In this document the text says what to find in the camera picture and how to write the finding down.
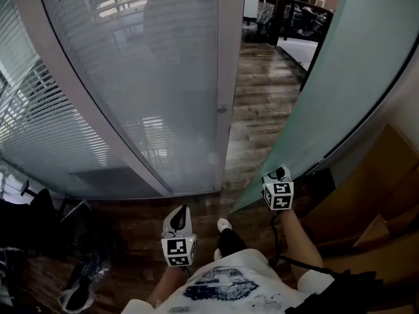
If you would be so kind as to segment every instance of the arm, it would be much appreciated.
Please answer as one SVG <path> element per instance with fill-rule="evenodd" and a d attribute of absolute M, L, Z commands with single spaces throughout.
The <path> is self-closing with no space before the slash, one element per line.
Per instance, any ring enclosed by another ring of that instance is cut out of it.
<path fill-rule="evenodd" d="M 288 257 L 309 265 L 323 267 L 323 260 L 314 244 L 302 229 L 300 221 L 292 209 L 281 213 L 281 223 L 288 245 Z M 291 265 L 295 280 L 299 282 L 308 270 Z"/>
<path fill-rule="evenodd" d="M 157 305 L 165 302 L 183 284 L 185 284 L 185 276 L 182 269 L 168 266 L 147 302 L 156 308 Z"/>

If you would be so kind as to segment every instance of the frosted glass panel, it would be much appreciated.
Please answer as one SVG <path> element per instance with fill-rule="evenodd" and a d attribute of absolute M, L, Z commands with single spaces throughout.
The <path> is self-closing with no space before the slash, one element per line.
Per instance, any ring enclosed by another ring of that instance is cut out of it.
<path fill-rule="evenodd" d="M 65 196 L 159 196 L 64 96 L 33 48 L 15 0 L 0 0 L 0 149 L 2 161 Z"/>
<path fill-rule="evenodd" d="M 214 190 L 217 0 L 43 0 L 82 83 L 175 194 Z"/>
<path fill-rule="evenodd" d="M 418 15 L 419 0 L 340 0 L 294 112 L 235 209 L 261 198 L 262 175 L 285 164 L 296 178 L 351 132 L 408 58 Z"/>

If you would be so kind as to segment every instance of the wooden floor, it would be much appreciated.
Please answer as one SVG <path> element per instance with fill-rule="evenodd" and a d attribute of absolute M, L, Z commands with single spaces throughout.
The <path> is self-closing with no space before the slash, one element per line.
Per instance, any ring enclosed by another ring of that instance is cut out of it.
<path fill-rule="evenodd" d="M 93 210 L 126 240 L 128 250 L 114 259 L 110 276 L 86 313 L 120 313 L 130 299 L 146 299 L 166 267 L 160 246 L 162 220 L 180 204 L 191 208 L 193 229 L 198 236 L 192 271 L 213 260 L 218 239 L 217 219 L 227 217 L 268 154 L 293 110 L 298 89 L 298 81 L 273 47 L 244 43 L 221 193 L 170 200 L 91 203 Z M 303 204 L 304 200 L 297 199 L 293 204 L 298 208 L 299 203 Z M 268 226 L 271 216 L 265 203 L 259 201 L 228 218 L 248 247 L 272 256 L 274 237 Z M 28 260 L 27 289 L 40 301 L 59 310 L 56 298 L 69 278 L 72 263 L 47 258 Z"/>

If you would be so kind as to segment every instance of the white sneaker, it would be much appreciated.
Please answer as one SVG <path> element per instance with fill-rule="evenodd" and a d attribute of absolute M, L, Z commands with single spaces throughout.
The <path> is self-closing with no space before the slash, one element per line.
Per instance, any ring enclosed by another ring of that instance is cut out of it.
<path fill-rule="evenodd" d="M 214 251 L 214 262 L 218 259 L 222 259 L 223 255 L 221 254 L 220 249 Z"/>
<path fill-rule="evenodd" d="M 228 229 L 231 229 L 231 230 L 233 229 L 233 227 L 231 226 L 231 223 L 229 221 L 227 221 L 225 218 L 220 218 L 218 220 L 217 228 L 218 228 L 218 231 L 221 232 L 221 233 L 223 232 L 223 230 L 225 228 L 228 228 Z"/>

